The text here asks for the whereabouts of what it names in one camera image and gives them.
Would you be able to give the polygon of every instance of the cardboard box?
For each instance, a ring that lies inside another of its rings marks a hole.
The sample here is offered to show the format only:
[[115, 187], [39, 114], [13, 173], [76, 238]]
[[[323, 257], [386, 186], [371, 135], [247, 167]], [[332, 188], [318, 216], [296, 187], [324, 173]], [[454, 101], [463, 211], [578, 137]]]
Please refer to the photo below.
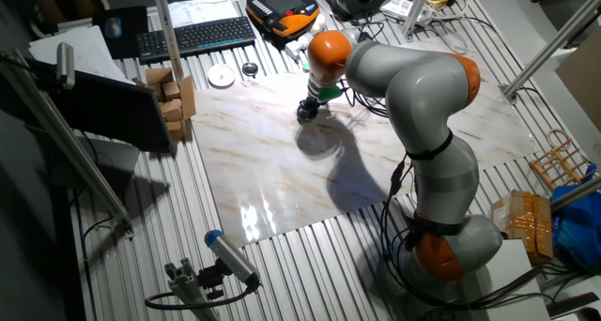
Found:
[[178, 122], [168, 122], [167, 129], [171, 134], [171, 138], [173, 138], [176, 141], [186, 139], [186, 137], [188, 136], [188, 134], [186, 133], [186, 122], [183, 119]]
[[161, 104], [162, 115], [168, 122], [180, 121], [183, 118], [181, 112], [181, 99], [173, 99]]
[[601, 88], [597, 84], [600, 61], [601, 28], [586, 38], [555, 70], [598, 130], [601, 130]]
[[146, 84], [144, 87], [152, 90], [152, 94], [158, 102], [164, 101], [164, 98], [162, 97], [162, 87], [160, 84]]
[[146, 71], [147, 84], [164, 84], [173, 82], [173, 73], [171, 68], [165, 69], [148, 69]]
[[179, 85], [176, 82], [169, 82], [162, 85], [162, 92], [165, 95], [165, 101], [171, 101], [179, 98]]
[[155, 90], [155, 88], [157, 88], [157, 87], [159, 88], [159, 90], [163, 90], [165, 84], [169, 84], [169, 83], [173, 82], [171, 84], [171, 86], [167, 86], [167, 88], [169, 90], [174, 90], [175, 88], [177, 88], [178, 96], [174, 97], [175, 94], [170, 91], [170, 95], [171, 95], [170, 99], [164, 99], [162, 97], [161, 99], [157, 99], [157, 100], [159, 101], [159, 103], [162, 103], [165, 100], [170, 101], [173, 99], [180, 99], [180, 101], [181, 101], [181, 116], [182, 116], [181, 120], [180, 120], [180, 122], [168, 121], [167, 128], [169, 129], [169, 132], [171, 132], [171, 136], [175, 140], [191, 139], [192, 138], [192, 137], [190, 137], [191, 131], [187, 130], [186, 128], [188, 127], [188, 121], [189, 121], [190, 117], [192, 117], [193, 115], [196, 115], [196, 104], [194, 103], [193, 77], [188, 76], [183, 81], [181, 81], [179, 83], [175, 83], [175, 79], [173, 77], [171, 68], [147, 69], [146, 70], [146, 81], [147, 81], [147, 85], [145, 85], [145, 86], [152, 88], [153, 90]]
[[551, 207], [547, 198], [511, 191], [492, 205], [492, 220], [509, 238], [524, 242], [533, 265], [553, 259]]

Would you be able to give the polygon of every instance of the marble board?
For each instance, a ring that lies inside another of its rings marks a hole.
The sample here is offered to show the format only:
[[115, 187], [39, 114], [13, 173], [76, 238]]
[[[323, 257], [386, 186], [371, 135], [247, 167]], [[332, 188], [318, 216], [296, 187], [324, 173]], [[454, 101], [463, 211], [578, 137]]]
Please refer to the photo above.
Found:
[[[456, 43], [453, 37], [448, 40]], [[404, 47], [449, 52], [439, 38]], [[449, 119], [474, 150], [480, 169], [536, 151], [517, 112], [478, 53], [475, 101]], [[308, 74], [293, 71], [196, 94], [192, 117], [223, 231], [241, 247], [385, 200], [405, 155], [387, 118], [341, 97], [301, 125]], [[409, 177], [399, 194], [411, 188]]]

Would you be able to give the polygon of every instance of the orange controller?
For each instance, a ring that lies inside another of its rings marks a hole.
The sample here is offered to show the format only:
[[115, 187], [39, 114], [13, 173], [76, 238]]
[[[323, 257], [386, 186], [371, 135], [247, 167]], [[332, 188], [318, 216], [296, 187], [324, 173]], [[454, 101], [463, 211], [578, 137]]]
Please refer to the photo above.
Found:
[[311, 28], [319, 5], [315, 0], [247, 0], [246, 13], [260, 31], [294, 39]]

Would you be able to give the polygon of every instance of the keyboard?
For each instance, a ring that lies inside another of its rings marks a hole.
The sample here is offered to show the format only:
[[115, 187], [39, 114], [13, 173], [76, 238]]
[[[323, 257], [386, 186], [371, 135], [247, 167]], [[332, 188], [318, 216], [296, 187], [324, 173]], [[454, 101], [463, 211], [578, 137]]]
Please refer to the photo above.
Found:
[[[179, 55], [206, 54], [252, 45], [254, 33], [246, 17], [236, 17], [175, 28]], [[142, 64], [169, 59], [162, 31], [136, 35]]]

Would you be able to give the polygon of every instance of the small wooden block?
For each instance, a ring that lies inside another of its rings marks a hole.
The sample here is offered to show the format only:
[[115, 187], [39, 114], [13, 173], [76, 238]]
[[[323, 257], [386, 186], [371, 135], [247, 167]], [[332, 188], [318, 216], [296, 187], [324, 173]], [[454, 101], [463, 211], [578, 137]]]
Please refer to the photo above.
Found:
[[179, 98], [179, 85], [177, 85], [176, 82], [169, 82], [163, 84], [162, 91], [164, 92], [166, 101]]
[[148, 69], [146, 71], [146, 82], [148, 84], [163, 84], [173, 82], [171, 68]]
[[177, 122], [168, 122], [167, 129], [169, 130], [173, 140], [182, 140], [186, 137], [186, 125], [183, 119]]
[[147, 84], [145, 88], [152, 90], [152, 94], [157, 99], [157, 101], [162, 101], [162, 88], [160, 84]]
[[179, 93], [181, 97], [181, 110], [184, 114], [184, 119], [189, 119], [196, 115], [196, 105], [194, 104], [194, 81], [192, 76], [179, 83]]
[[173, 99], [161, 104], [162, 115], [168, 122], [180, 121], [183, 117], [181, 112], [181, 100]]

